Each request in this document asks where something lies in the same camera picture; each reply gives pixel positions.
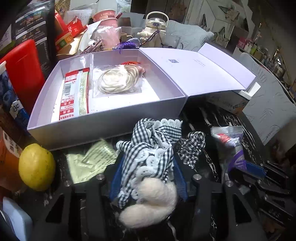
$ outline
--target purple tassel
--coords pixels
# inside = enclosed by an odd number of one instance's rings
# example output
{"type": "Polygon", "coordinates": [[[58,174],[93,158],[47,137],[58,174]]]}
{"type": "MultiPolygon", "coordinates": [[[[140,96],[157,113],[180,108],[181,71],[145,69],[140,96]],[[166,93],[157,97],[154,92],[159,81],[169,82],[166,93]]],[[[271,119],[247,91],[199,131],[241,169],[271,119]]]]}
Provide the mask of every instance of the purple tassel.
{"type": "Polygon", "coordinates": [[[117,44],[113,50],[119,50],[119,53],[121,54],[121,51],[123,49],[136,49],[137,46],[133,42],[121,42],[117,44]]]}

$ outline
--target open box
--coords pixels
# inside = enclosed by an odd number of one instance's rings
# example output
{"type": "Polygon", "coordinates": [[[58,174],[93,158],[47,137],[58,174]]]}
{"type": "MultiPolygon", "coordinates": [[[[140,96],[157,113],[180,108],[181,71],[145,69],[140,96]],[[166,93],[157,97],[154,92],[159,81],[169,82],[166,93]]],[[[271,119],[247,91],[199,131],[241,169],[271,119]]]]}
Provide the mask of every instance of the open box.
{"type": "Polygon", "coordinates": [[[132,132],[141,118],[171,118],[180,114],[189,96],[243,90],[255,76],[230,56],[205,44],[199,52],[166,48],[103,51],[61,60],[45,82],[28,123],[28,131],[45,148],[60,149],[132,132]],[[92,99],[89,114],[64,120],[53,110],[66,73],[137,61],[146,70],[142,93],[123,95],[116,101],[92,99]]]}

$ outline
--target white pillow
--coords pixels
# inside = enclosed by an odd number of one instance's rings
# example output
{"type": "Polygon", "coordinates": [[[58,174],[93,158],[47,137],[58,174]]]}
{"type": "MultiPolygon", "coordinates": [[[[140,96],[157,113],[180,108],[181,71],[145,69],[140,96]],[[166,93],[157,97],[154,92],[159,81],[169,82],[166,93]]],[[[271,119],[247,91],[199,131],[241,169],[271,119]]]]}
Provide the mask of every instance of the white pillow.
{"type": "Polygon", "coordinates": [[[197,52],[204,43],[209,42],[214,36],[212,32],[207,32],[197,25],[182,24],[173,20],[168,21],[166,33],[181,37],[178,49],[181,49],[182,43],[183,49],[194,52],[197,52]]]}

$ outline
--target purple label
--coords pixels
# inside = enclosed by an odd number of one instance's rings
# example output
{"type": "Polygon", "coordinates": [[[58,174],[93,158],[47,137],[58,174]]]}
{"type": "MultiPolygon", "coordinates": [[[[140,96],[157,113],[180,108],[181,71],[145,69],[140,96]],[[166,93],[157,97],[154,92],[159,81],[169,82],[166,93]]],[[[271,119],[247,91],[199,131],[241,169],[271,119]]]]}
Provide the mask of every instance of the purple label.
{"type": "Polygon", "coordinates": [[[240,150],[237,154],[235,154],[235,156],[232,158],[231,162],[228,165],[228,172],[232,169],[232,168],[238,168],[241,170],[247,170],[246,167],[246,160],[244,159],[244,152],[243,150],[240,150]]]}

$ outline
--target box lid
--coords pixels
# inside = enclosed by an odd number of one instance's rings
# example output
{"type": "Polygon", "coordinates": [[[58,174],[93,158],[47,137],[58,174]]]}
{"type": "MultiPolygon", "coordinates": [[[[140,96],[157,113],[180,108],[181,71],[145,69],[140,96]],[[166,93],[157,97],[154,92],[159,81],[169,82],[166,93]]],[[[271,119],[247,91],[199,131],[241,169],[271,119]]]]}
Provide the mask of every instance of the box lid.
{"type": "Polygon", "coordinates": [[[205,43],[198,52],[170,48],[140,48],[184,91],[194,96],[245,90],[255,78],[247,68],[205,43]]]}

